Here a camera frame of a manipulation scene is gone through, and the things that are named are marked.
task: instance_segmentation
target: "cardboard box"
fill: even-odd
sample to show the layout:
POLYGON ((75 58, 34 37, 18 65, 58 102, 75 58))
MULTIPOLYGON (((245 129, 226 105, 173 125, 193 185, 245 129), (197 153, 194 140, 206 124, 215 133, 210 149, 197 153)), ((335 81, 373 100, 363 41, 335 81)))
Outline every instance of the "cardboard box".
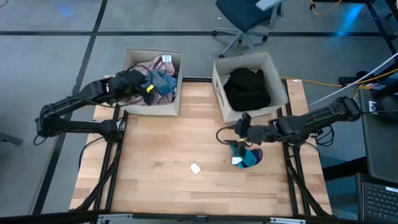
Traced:
POLYGON ((268 51, 260 51, 238 57, 218 58, 215 59, 213 66, 213 85, 225 123, 237 121, 243 114, 243 112, 234 111, 231 108, 223 88, 229 74, 237 68, 261 69, 264 73, 268 94, 271 97, 269 107, 247 111, 250 116, 255 117, 273 113, 288 102, 285 87, 268 51))
POLYGON ((164 105, 124 106, 123 108, 128 113, 178 116, 178 112, 180 111, 181 88, 182 88, 182 56, 180 52, 170 51, 170 50, 155 50, 155 49, 127 49, 123 70, 126 70, 132 65, 135 65, 140 62, 148 62, 159 55, 171 55, 175 72, 178 72, 177 91, 175 93, 174 101, 172 103, 164 105))

